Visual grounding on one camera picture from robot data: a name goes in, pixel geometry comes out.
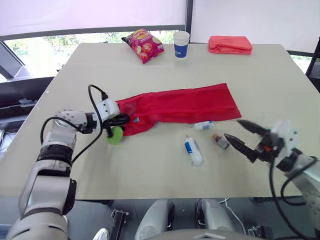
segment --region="bag of chips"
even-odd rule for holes
[[[143,28],[121,39],[132,48],[143,64],[164,51],[162,42]]]

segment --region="small bottle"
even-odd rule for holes
[[[204,162],[198,145],[192,137],[186,136],[184,146],[189,156],[191,157],[191,163],[193,166],[199,166]]]
[[[215,142],[224,150],[226,150],[230,146],[230,143],[228,142],[228,140],[224,136],[219,136],[218,134],[213,134],[212,137],[215,140]]]
[[[215,123],[213,121],[202,121],[194,124],[193,128],[196,131],[213,129],[215,127]]]

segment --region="folded red towel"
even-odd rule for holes
[[[252,45],[245,36],[211,36],[208,50],[214,54],[250,55]]]

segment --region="green ball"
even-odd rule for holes
[[[112,145],[117,145],[120,143],[121,139],[124,136],[124,131],[120,126],[115,126],[112,129],[113,136],[112,137],[107,137],[107,141],[112,144]]]

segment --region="blue paper cup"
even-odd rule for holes
[[[186,31],[177,31],[173,35],[174,53],[177,58],[185,58],[188,51],[190,34]]]

